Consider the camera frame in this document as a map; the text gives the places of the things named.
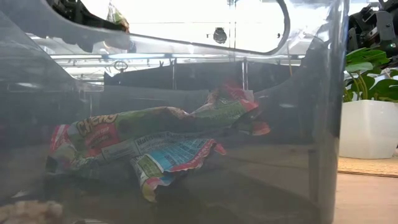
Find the white pot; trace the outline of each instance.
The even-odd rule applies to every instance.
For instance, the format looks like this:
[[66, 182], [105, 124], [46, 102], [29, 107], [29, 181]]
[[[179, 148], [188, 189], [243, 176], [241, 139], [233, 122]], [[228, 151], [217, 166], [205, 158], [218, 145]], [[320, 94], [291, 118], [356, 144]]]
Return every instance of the white pot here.
[[398, 144], [398, 104], [373, 100], [343, 103], [341, 157], [391, 158]]

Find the plastic enclosure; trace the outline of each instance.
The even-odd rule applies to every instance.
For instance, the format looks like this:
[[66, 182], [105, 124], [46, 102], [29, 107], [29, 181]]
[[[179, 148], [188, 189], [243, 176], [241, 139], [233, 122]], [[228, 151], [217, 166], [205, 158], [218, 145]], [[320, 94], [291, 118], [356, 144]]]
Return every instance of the plastic enclosure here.
[[[0, 3], [0, 205], [54, 200], [63, 205], [65, 223], [84, 219], [137, 224], [333, 222], [348, 1], [288, 4], [292, 21], [288, 43], [303, 40], [303, 32], [310, 43], [299, 57], [286, 52], [291, 47], [287, 44], [274, 55], [263, 55], [255, 49], [167, 42], [74, 24], [45, 1]], [[317, 15], [306, 21], [318, 21], [319, 26], [294, 22], [304, 16], [299, 14], [303, 9], [305, 16]], [[63, 38], [72, 45], [79, 43], [80, 48], [130, 38], [137, 53], [48, 55], [26, 33]], [[119, 70], [138, 63], [141, 67], [105, 73], [104, 85], [90, 83], [101, 80], [77, 80], [63, 69], [100, 60], [109, 65], [117, 62]], [[232, 92], [229, 83], [233, 83]], [[230, 94], [216, 101], [219, 104], [212, 103], [209, 94], [215, 90]], [[245, 113], [236, 115], [223, 107], [237, 102], [249, 105]], [[116, 137], [112, 133], [102, 137], [118, 138], [118, 133], [132, 129], [126, 141], [138, 145], [138, 138], [151, 141], [162, 131], [198, 132], [200, 137], [166, 139], [164, 144], [214, 139], [226, 154], [211, 152], [203, 164], [183, 175], [160, 170], [164, 171], [160, 175], [175, 179], [156, 188], [155, 203], [143, 197], [143, 183], [131, 165], [142, 151], [109, 156], [102, 143], [88, 138], [96, 138], [89, 133], [100, 123], [96, 116], [161, 106], [185, 113], [142, 116], [123, 126], [107, 126], [116, 128]], [[71, 133], [79, 125], [88, 129], [79, 132], [77, 144]], [[69, 130], [72, 160], [76, 156], [94, 162], [68, 170], [74, 164], [57, 160], [59, 144], [66, 144], [54, 144], [60, 127]], [[80, 175], [81, 171], [89, 174]]]

